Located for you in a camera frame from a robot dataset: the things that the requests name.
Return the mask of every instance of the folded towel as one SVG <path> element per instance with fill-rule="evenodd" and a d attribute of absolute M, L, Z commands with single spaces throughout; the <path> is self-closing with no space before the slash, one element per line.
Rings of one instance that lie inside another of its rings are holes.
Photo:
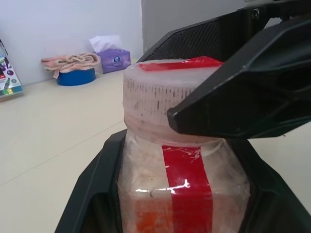
<path fill-rule="evenodd" d="M 54 70 L 54 78 L 58 78 L 59 72 L 68 73 L 74 70 L 93 69 L 99 64 L 100 58 L 94 53 L 83 53 L 80 55 L 69 55 L 41 59 L 45 70 Z"/>

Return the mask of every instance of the red label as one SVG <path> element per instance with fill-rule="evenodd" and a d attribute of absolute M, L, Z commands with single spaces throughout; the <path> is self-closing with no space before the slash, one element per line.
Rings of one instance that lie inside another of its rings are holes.
<path fill-rule="evenodd" d="M 160 71 L 171 69 L 219 67 L 222 64 L 223 62 L 219 62 L 210 57 L 196 57 L 183 62 L 149 63 L 149 64 L 139 64 L 138 66 L 144 71 Z"/>
<path fill-rule="evenodd" d="M 0 69 L 0 79 L 4 79 L 5 78 L 5 75 L 3 73 L 3 71 Z"/>
<path fill-rule="evenodd" d="M 213 199 L 201 148 L 162 146 L 173 203 L 174 233 L 211 233 Z"/>

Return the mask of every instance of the wrapped lid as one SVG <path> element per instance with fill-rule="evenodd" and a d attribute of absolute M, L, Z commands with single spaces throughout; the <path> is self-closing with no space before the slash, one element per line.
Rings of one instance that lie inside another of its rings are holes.
<path fill-rule="evenodd" d="M 168 123 L 167 110 L 178 105 L 213 74 L 221 62 L 209 57 L 157 60 L 126 69 L 123 83 L 124 120 L 136 135 L 165 144 L 197 144 L 206 137 L 181 135 Z"/>

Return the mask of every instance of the plastic jar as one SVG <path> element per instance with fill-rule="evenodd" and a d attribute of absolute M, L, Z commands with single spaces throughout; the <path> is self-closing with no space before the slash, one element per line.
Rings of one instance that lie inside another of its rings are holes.
<path fill-rule="evenodd" d="M 119 177 L 124 233 L 237 233 L 249 182 L 225 140 L 181 135 L 166 112 L 220 67 L 210 58 L 151 61 L 124 75 L 128 133 Z"/>

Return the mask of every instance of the purple tissue box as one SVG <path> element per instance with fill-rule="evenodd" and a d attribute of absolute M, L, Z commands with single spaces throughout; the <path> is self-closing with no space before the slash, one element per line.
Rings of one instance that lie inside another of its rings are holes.
<path fill-rule="evenodd" d="M 131 65 L 131 53 L 121 49 L 107 49 L 97 54 L 101 57 L 103 73 L 126 69 Z"/>

